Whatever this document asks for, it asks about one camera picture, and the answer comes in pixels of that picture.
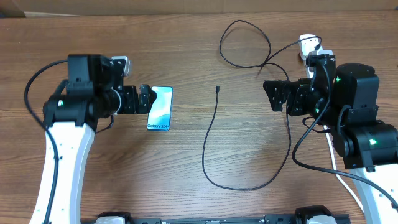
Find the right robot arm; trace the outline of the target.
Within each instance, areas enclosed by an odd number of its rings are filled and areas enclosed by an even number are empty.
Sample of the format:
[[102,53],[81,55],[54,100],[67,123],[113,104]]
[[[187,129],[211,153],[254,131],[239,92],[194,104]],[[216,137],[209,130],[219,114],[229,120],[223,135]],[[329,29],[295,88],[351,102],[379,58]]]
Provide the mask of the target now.
[[289,116],[309,115],[326,125],[346,172],[293,161],[306,169],[354,180],[367,223],[397,223],[397,129],[376,118],[379,78],[360,63],[336,66],[311,62],[313,77],[266,80],[263,87],[273,111],[287,107]]

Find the Samsung Galaxy smartphone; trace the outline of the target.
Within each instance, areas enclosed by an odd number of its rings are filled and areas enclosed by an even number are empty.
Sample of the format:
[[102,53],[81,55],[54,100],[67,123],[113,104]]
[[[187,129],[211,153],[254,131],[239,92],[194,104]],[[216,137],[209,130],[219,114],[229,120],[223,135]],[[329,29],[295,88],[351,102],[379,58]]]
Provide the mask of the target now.
[[147,118],[149,131],[169,131],[171,124],[173,88],[171,86],[153,86],[157,95]]

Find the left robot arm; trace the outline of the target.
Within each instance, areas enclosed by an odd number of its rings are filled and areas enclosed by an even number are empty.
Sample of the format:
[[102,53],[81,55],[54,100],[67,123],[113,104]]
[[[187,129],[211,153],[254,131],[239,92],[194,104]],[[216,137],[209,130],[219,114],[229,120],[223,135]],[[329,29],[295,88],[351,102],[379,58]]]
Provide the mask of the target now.
[[70,54],[68,77],[33,115],[45,131],[45,162],[31,223],[80,223],[81,194],[89,151],[101,118],[147,114],[157,99],[149,85],[125,86],[126,56]]

